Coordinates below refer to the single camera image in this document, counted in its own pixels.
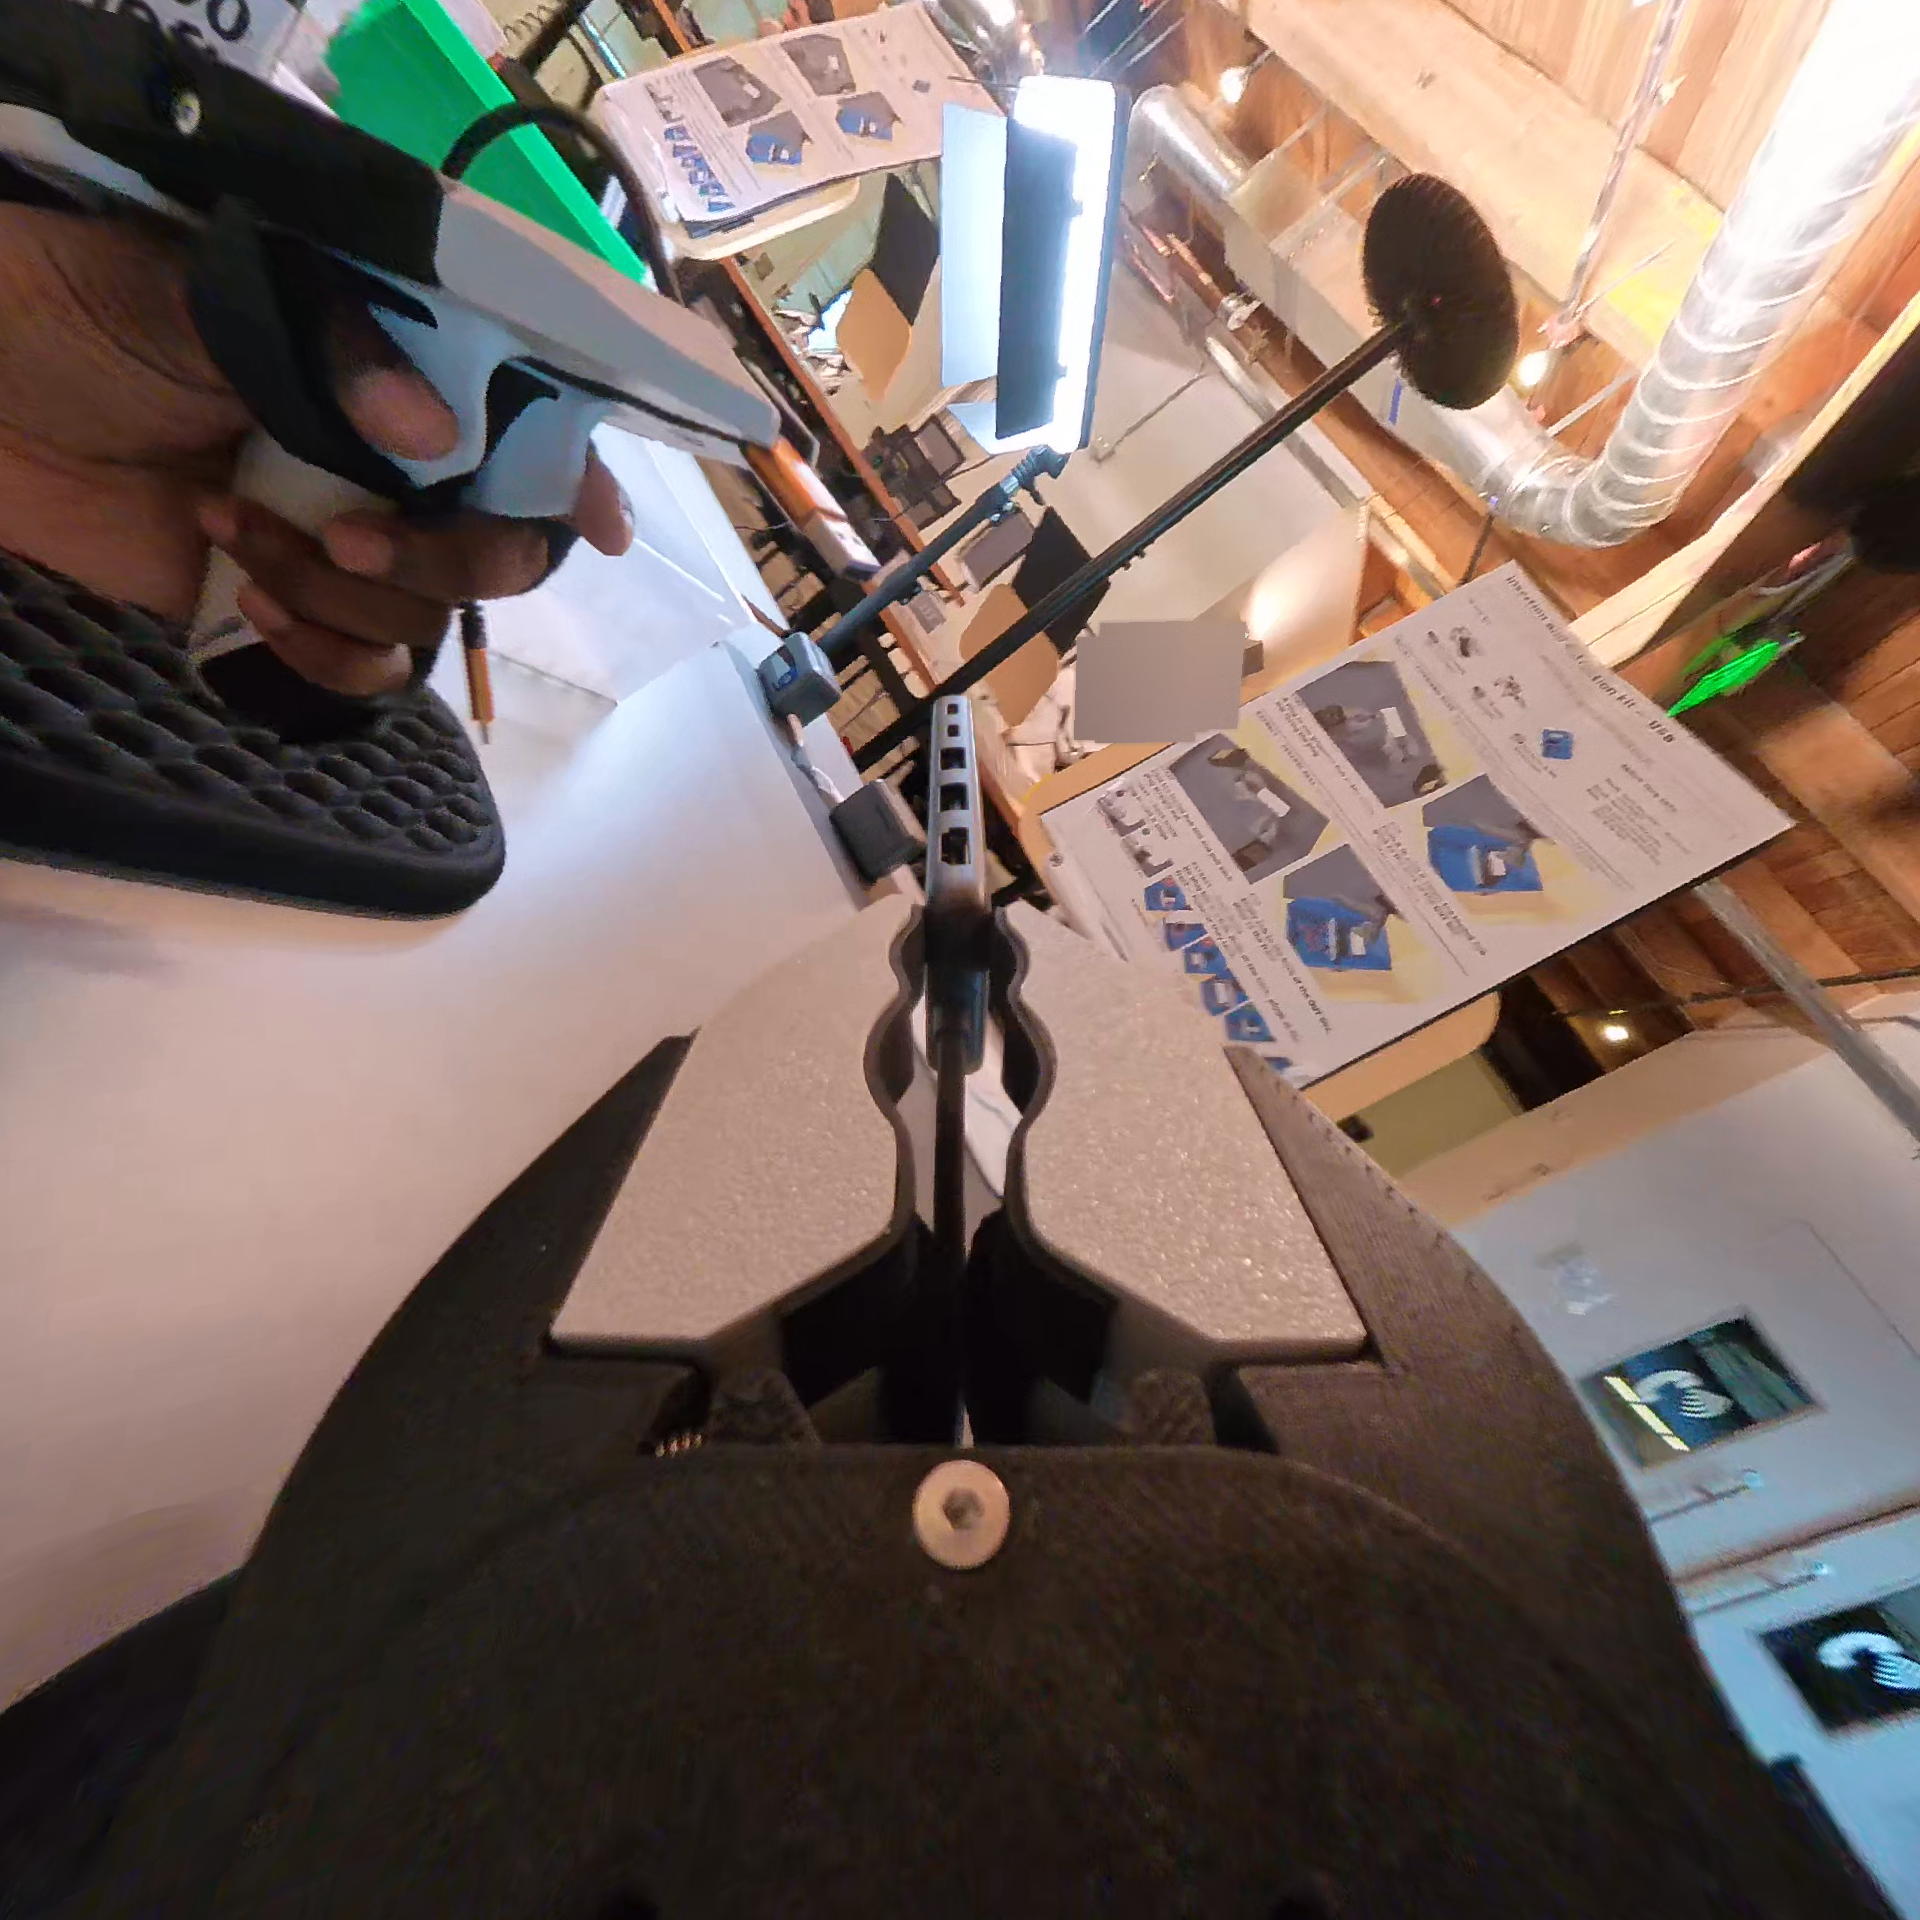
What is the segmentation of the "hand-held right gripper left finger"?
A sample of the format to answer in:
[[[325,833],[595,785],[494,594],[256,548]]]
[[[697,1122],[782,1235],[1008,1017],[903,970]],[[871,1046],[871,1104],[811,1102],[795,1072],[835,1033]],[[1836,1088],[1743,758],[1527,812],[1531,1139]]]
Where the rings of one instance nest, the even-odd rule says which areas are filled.
[[[871,905],[691,1040],[550,1322],[558,1351],[779,1351],[782,1322],[901,1251],[910,905]]]

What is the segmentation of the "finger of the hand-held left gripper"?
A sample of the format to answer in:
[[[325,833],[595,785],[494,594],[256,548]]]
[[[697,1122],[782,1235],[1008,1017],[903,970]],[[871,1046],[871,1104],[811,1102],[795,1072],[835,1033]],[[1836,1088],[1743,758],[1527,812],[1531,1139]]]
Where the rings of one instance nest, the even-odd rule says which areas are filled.
[[[554,374],[702,435],[716,456],[746,463],[779,445],[779,404],[716,320],[463,184],[437,185],[444,295],[503,320]]]

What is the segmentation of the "grey usb hub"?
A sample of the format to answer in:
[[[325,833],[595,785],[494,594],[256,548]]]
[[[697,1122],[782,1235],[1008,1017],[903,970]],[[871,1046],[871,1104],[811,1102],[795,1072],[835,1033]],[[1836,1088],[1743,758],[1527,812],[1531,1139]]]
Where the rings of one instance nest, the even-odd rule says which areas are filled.
[[[924,833],[924,1033],[935,1091],[964,1091],[983,1062],[994,994],[994,895],[974,705],[941,694],[929,737]]]

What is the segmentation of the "person's left hand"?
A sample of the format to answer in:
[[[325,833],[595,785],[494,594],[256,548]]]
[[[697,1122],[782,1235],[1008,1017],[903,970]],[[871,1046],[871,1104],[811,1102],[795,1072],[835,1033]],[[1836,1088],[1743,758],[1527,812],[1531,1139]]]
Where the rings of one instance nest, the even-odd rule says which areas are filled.
[[[342,698],[399,692],[458,607],[554,569],[543,525],[477,515],[346,515],[307,537],[232,493],[246,437],[188,312],[176,233],[0,209],[4,557],[174,624],[223,557],[265,651]]]

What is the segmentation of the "green panel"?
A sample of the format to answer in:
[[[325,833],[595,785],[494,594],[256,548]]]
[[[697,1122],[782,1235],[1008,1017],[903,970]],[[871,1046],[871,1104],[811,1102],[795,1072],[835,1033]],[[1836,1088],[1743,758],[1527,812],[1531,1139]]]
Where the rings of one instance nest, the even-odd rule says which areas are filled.
[[[374,0],[325,39],[335,114],[419,165],[444,165],[450,147],[512,92],[471,49],[437,0]],[[585,185],[570,175],[543,130],[499,134],[464,185],[579,243],[621,275],[650,284],[645,258],[610,228]]]

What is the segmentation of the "small instruction poster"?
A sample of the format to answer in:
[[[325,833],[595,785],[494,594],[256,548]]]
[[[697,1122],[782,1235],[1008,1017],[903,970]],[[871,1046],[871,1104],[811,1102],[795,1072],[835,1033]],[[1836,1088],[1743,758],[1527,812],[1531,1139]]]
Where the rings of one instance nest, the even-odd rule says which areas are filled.
[[[929,4],[883,4],[604,84],[591,121],[697,233],[941,157],[948,109],[995,114]]]

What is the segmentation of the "black table clamp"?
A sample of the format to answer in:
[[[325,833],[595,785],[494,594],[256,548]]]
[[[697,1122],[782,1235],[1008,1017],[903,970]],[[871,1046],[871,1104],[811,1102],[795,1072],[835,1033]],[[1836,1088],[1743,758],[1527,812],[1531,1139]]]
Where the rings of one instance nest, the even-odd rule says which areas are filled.
[[[924,867],[924,825],[892,785],[859,785],[831,801],[831,829],[860,885]]]

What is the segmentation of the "light stand pole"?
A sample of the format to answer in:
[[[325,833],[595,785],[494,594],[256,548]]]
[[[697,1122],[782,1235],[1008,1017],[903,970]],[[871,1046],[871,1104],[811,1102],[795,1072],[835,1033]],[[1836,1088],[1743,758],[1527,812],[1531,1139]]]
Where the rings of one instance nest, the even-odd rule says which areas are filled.
[[[878,588],[845,609],[819,639],[819,656],[831,667],[845,667],[849,651],[881,624],[881,615],[910,597],[916,597],[924,576],[959,547],[969,547],[983,525],[1008,523],[1027,493],[1037,493],[1037,479],[1058,479],[1065,472],[1070,451],[1058,449],[1029,449],[1020,463],[983,488],[969,510],[956,515],[956,523],[929,541],[911,559],[883,569]]]

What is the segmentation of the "blue-grey table clamp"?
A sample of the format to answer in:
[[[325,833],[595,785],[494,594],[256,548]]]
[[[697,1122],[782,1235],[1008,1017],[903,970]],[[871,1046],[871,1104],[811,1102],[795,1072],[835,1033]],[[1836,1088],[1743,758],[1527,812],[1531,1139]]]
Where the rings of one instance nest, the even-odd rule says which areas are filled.
[[[788,729],[811,729],[839,705],[839,673],[811,632],[782,632],[766,660],[754,660],[766,709]]]

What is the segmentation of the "studio light panel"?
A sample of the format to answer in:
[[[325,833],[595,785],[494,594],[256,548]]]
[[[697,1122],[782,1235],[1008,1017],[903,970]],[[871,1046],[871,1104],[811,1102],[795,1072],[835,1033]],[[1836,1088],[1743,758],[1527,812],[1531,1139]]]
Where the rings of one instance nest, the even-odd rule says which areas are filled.
[[[983,451],[1091,445],[1128,114],[1058,74],[941,114],[935,388]]]

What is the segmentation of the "black honeycomb pad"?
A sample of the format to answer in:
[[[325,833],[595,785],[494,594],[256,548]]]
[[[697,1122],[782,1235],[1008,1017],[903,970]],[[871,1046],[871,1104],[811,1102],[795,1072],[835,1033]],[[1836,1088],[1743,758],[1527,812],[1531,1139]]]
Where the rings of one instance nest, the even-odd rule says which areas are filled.
[[[256,645],[195,667],[176,624],[20,557],[0,565],[0,850],[362,919],[450,919],[507,867],[428,660],[377,698]]]

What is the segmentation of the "green exit sign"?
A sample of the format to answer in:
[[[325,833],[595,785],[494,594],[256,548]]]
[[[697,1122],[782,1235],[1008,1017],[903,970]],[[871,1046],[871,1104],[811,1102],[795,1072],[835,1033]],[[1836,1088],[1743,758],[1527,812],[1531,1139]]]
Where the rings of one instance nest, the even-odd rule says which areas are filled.
[[[1687,667],[1666,717],[1743,694],[1804,645],[1804,628],[1735,628]]]

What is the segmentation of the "black round disc on pole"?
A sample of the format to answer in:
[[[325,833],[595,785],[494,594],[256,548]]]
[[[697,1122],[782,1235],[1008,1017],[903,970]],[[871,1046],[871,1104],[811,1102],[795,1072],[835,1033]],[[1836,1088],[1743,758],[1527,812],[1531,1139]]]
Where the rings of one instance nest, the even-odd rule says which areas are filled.
[[[852,763],[871,772],[932,729],[935,698],[969,694],[1029,639],[1049,632],[1078,609],[1091,609],[1112,574],[1139,565],[1160,537],[1188,523],[1188,515],[1213,505],[1269,451],[1287,449],[1339,396],[1356,391],[1363,374],[1398,366],[1404,388],[1454,415],[1476,411],[1506,388],[1521,359],[1521,300],[1485,221],[1460,185],[1440,177],[1398,177],[1379,190],[1362,228],[1362,289],[1373,331],[1347,359],[1318,374],[1301,396],[1292,396],[1270,420],[1261,420],[1205,472],[1196,472],[1156,515],[1144,515],[1078,574],[1049,588],[1015,624],[964,656],[941,684],[916,698],[893,698],[893,724],[860,741]]]

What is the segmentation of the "framed wall picture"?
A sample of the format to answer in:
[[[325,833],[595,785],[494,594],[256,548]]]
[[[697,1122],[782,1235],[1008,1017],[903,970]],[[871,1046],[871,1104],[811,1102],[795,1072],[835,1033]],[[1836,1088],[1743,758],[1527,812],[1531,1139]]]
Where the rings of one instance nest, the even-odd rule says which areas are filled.
[[[1629,1467],[1666,1467],[1683,1456],[1705,1456],[1824,1407],[1751,1316],[1617,1357],[1580,1373],[1577,1394]]]
[[[1824,1735],[1861,1735],[1920,1712],[1915,1585],[1769,1625],[1760,1647]]]

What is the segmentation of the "rectangular metal air duct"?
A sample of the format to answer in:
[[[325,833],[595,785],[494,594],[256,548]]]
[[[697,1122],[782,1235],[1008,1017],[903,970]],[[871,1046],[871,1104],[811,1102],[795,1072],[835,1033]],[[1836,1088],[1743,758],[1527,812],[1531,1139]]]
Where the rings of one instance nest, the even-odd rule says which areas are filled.
[[[1315,170],[1303,130],[1261,157],[1239,157],[1181,84],[1132,105],[1128,165],[1174,185],[1220,239],[1235,289],[1261,303],[1318,366],[1347,359],[1373,312],[1362,289],[1362,228],[1398,165],[1362,138],[1350,157]]]

